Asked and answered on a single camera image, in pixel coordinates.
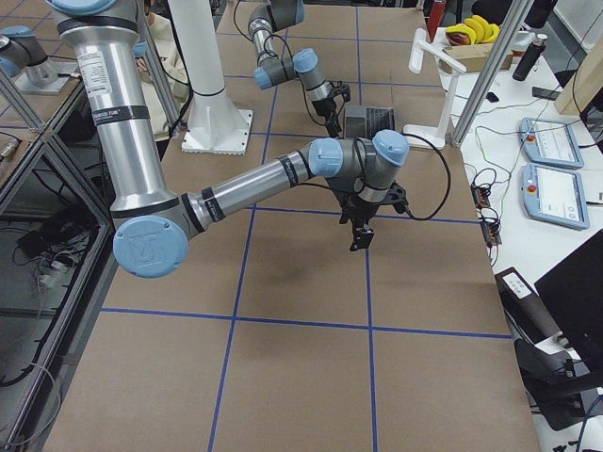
red object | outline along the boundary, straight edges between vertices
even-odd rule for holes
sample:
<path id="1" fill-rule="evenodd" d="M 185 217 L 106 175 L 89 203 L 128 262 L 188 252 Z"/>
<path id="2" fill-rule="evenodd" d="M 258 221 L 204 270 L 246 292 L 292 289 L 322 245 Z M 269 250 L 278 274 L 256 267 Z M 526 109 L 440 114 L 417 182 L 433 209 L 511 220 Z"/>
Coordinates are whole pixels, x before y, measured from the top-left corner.
<path id="1" fill-rule="evenodd" d="M 427 21 L 427 33 L 430 35 L 431 42 L 433 42 L 437 27 L 440 26 L 442 19 L 444 19 L 444 9 L 446 9 L 446 0 L 433 0 L 430 18 Z"/>

white lamp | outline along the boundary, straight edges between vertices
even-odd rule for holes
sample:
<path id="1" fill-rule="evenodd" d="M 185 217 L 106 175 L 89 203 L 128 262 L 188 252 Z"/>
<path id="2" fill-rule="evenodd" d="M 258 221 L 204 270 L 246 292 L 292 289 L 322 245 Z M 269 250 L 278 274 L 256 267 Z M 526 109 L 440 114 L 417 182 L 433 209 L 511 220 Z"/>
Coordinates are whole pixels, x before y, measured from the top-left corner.
<path id="1" fill-rule="evenodd" d="M 446 55 L 434 45 L 428 43 L 427 32 L 423 28 L 418 28 L 415 32 L 415 38 L 413 39 L 411 58 L 408 61 L 408 69 L 410 69 L 413 73 L 421 73 L 424 51 L 427 51 L 435 57 L 445 61 L 450 68 L 452 68 L 452 78 L 450 79 L 448 93 L 446 95 L 446 100 L 444 101 L 444 108 L 442 109 L 442 115 L 440 116 L 438 126 L 430 127 L 428 125 L 406 124 L 403 131 L 405 134 L 413 134 L 423 137 L 431 142 L 437 149 L 442 149 L 446 145 L 446 131 L 448 130 L 450 112 L 452 111 L 452 103 L 454 102 L 454 94 L 459 81 L 459 75 L 461 73 L 466 73 L 467 68 L 453 57 Z M 407 139 L 411 146 L 416 146 L 418 148 L 430 147 L 427 143 L 420 139 L 412 137 L 407 137 Z"/>

white desk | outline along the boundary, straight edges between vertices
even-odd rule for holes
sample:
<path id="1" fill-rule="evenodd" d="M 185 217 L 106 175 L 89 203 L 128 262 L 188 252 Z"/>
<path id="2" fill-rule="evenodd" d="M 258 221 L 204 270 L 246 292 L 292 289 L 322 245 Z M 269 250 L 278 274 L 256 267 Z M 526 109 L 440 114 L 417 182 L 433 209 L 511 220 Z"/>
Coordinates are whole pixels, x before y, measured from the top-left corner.
<path id="1" fill-rule="evenodd" d="M 434 44 L 440 47 L 448 45 L 443 28 L 438 30 Z M 578 144 L 589 145 L 594 142 L 586 127 L 581 121 L 578 121 L 578 117 L 559 115 L 552 102 L 546 100 L 533 102 L 536 99 L 531 97 L 532 86 L 545 89 L 559 88 L 553 72 L 542 57 L 524 82 L 513 80 L 514 68 L 515 65 L 508 71 L 499 72 L 490 91 L 494 92 L 500 101 L 497 103 L 484 101 L 480 114 L 473 121 L 471 129 L 463 142 L 461 151 L 465 163 L 473 165 L 477 170 L 492 168 L 492 165 L 484 161 L 481 154 L 479 143 L 476 140 L 477 129 L 481 146 L 487 158 L 507 170 L 513 169 L 513 176 L 506 195 L 504 194 L 506 185 L 495 185 L 490 196 L 490 203 L 502 214 L 502 229 L 500 231 L 502 245 L 498 247 L 499 255 L 493 271 L 498 273 L 514 266 L 526 281 L 533 286 L 535 281 L 557 265 L 571 251 L 603 228 L 603 206 L 588 207 L 591 227 L 586 231 L 574 231 L 563 226 L 537 221 L 529 218 L 526 214 L 520 185 L 522 168 L 528 163 L 528 160 L 523 153 L 519 152 L 519 135 L 513 133 L 517 131 L 518 123 L 524 117 L 577 121 L 572 125 L 572 128 Z M 478 73 L 468 73 L 460 76 L 456 92 L 457 98 L 452 108 L 454 115 L 460 115 L 463 111 L 466 102 L 464 98 L 471 93 L 478 75 Z M 440 78 L 443 87 L 447 89 L 450 75 L 440 71 Z M 502 108 L 509 105 L 522 106 Z M 457 120 L 458 116 L 453 116 L 452 121 L 455 125 Z M 484 129 L 478 129 L 479 126 L 510 134 L 495 134 Z M 603 155 L 598 148 L 581 149 L 581 152 L 584 158 L 584 168 L 580 172 L 601 171 L 601 177 L 603 178 Z M 474 173 L 473 169 L 467 167 L 469 182 L 473 179 Z M 485 177 L 480 179 L 480 182 L 490 182 L 490 174 L 484 174 L 483 176 Z M 507 174 L 497 169 L 497 179 L 503 181 L 506 178 Z M 553 341 L 549 340 L 539 346 L 546 351 L 559 351 L 552 343 Z M 549 452 L 559 445 L 567 445 L 568 441 L 575 441 L 579 435 L 580 424 L 556 432 L 549 427 L 543 416 L 535 415 L 533 418 L 538 429 L 543 452 Z M 603 416 L 588 421 L 580 450 L 588 448 L 603 449 Z M 567 450 L 574 451 L 575 447 L 568 446 Z"/>

brown cardboard surface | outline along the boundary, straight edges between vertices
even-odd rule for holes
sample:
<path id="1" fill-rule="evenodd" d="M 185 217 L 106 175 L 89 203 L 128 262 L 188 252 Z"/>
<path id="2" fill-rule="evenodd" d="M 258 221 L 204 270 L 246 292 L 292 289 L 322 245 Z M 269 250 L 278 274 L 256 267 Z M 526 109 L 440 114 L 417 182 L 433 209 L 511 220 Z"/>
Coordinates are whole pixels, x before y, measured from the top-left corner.
<path id="1" fill-rule="evenodd" d="M 358 85 L 350 83 L 351 104 L 359 104 Z M 337 105 L 341 105 L 341 98 L 335 100 Z M 324 119 L 318 116 L 309 99 L 307 99 L 308 108 L 317 122 L 324 123 Z M 326 137 L 327 130 L 320 125 L 313 123 L 308 118 L 308 112 L 303 104 L 302 84 L 299 82 L 289 82 L 281 85 L 276 93 L 276 103 L 272 115 L 271 133 L 274 134 L 298 134 L 310 137 Z"/>
<path id="2" fill-rule="evenodd" d="M 214 450 L 372 450 L 367 332 L 237 324 Z"/>
<path id="3" fill-rule="evenodd" d="M 337 221 L 256 212 L 240 315 L 365 325 L 365 256 L 349 251 L 350 225 Z"/>
<path id="4" fill-rule="evenodd" d="M 411 73 L 408 70 L 411 48 L 411 42 L 362 40 L 360 42 L 362 81 L 440 87 L 440 76 L 434 58 L 425 55 L 421 73 Z"/>
<path id="5" fill-rule="evenodd" d="M 101 313 L 44 451 L 200 450 L 229 325 Z"/>
<path id="6" fill-rule="evenodd" d="M 257 5 L 240 5 L 242 28 Z M 220 32 L 233 33 L 232 8 Z M 306 22 L 289 31 L 292 51 L 316 47 L 365 105 L 393 104 L 399 121 L 436 123 L 444 91 L 389 86 L 439 86 L 428 58 L 420 76 L 407 69 L 419 12 L 305 10 Z M 341 40 L 308 38 L 319 29 Z M 258 135 L 243 156 L 182 153 L 175 140 L 163 168 L 178 193 L 325 136 L 307 118 L 298 82 L 260 91 L 244 78 L 255 67 L 252 46 L 230 34 L 218 40 L 224 72 L 238 75 L 227 77 L 229 95 L 255 110 Z M 361 86 L 350 63 L 358 45 L 369 82 Z M 45 450 L 537 450 L 463 161 L 445 154 L 453 187 L 439 218 L 453 220 L 418 223 L 383 209 L 394 217 L 371 221 L 368 252 L 348 251 L 350 225 L 338 224 L 333 193 L 304 186 L 212 225 L 167 278 L 118 273 L 105 306 L 142 311 L 102 313 Z M 413 150 L 399 182 L 423 215 L 441 199 L 445 174 L 434 152 Z M 224 317 L 207 319 L 215 315 Z"/>
<path id="7" fill-rule="evenodd" d="M 361 40 L 404 40 L 413 42 L 415 30 L 425 27 L 421 13 L 414 8 L 358 8 Z"/>
<path id="8" fill-rule="evenodd" d="M 0 15 L 10 14 L 20 5 L 21 0 L 3 0 L 0 2 Z"/>
<path id="9" fill-rule="evenodd" d="M 509 334 L 478 225 L 377 218 L 373 323 Z"/>
<path id="10" fill-rule="evenodd" d="M 540 450 L 512 341 L 374 335 L 381 452 Z"/>
<path id="11" fill-rule="evenodd" d="M 239 212 L 191 241 L 185 262 L 165 278 L 141 285 L 138 278 L 120 269 L 105 306 L 230 315 L 250 216 L 249 211 Z"/>

banana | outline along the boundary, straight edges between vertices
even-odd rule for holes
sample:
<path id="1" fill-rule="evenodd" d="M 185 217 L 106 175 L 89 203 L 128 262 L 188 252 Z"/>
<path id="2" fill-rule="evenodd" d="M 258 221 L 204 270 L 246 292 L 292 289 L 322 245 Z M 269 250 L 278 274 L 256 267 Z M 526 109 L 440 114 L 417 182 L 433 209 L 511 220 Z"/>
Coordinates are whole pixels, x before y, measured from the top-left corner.
<path id="1" fill-rule="evenodd" d="M 496 25 L 496 24 L 489 24 L 489 25 L 490 25 L 490 29 L 492 30 L 492 36 L 490 36 L 490 38 L 488 38 L 487 40 L 483 40 L 484 44 L 489 44 L 489 43 L 492 43 L 495 40 L 497 40 L 498 33 L 500 33 L 500 28 L 498 27 L 498 25 Z"/>
<path id="2" fill-rule="evenodd" d="M 483 38 L 485 40 L 487 40 L 488 38 L 490 38 L 492 36 L 493 30 L 492 28 L 490 28 L 490 24 L 488 24 L 488 21 L 486 21 L 483 17 L 479 16 L 478 14 L 474 14 L 472 19 L 478 21 L 481 26 L 483 27 L 483 31 L 485 32 L 485 34 L 483 35 Z"/>
<path id="3" fill-rule="evenodd" d="M 446 37 L 451 45 L 472 45 L 477 35 L 470 26 L 456 24 L 446 28 Z"/>
<path id="4" fill-rule="evenodd" d="M 479 44 L 480 42 L 483 41 L 483 38 L 486 34 L 486 30 L 483 28 L 483 25 L 476 21 L 475 19 L 471 18 L 471 17 L 467 17 L 464 20 L 464 24 L 469 26 L 470 28 L 473 28 L 473 31 L 475 31 L 476 34 L 476 38 L 475 38 L 475 43 Z"/>

